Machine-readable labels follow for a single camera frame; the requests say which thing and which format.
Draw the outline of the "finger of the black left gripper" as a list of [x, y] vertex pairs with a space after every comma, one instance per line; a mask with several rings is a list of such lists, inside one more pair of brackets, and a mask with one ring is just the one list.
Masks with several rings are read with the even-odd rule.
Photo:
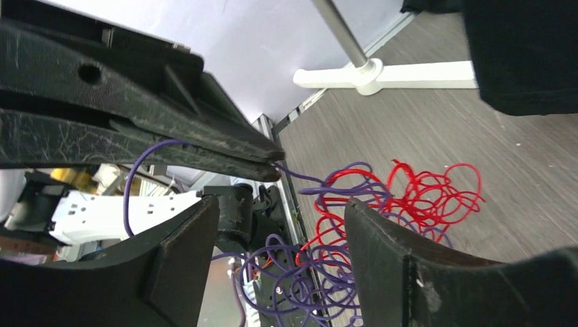
[[[2, 168], [60, 168], [95, 164], [132, 164], [151, 140], [69, 121], [1, 110]], [[279, 180], [270, 163], [256, 163], [199, 146], [172, 145], [153, 152], [146, 164], [184, 166], [254, 181]]]
[[245, 120], [199, 56], [115, 27], [88, 40], [3, 19], [1, 99], [6, 108], [83, 125], [125, 123], [255, 164], [285, 156]]

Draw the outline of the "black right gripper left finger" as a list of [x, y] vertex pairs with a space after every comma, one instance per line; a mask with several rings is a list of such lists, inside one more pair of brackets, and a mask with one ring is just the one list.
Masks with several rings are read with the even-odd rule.
[[2, 260], [1, 325], [195, 326], [218, 220], [209, 196], [85, 260]]

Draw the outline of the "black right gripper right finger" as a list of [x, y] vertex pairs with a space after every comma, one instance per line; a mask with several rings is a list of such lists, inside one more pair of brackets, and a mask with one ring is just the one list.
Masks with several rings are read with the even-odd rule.
[[351, 199], [344, 212], [366, 326], [576, 326], [577, 249], [505, 264], [433, 242]]

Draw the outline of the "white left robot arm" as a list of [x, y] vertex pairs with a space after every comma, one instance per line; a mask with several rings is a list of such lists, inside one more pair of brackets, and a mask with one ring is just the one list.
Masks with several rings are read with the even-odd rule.
[[26, 179], [30, 168], [184, 166], [279, 178], [283, 149], [248, 123], [201, 57], [93, 21], [1, 20], [1, 227], [41, 243], [128, 237], [182, 213], [175, 196], [97, 196]]

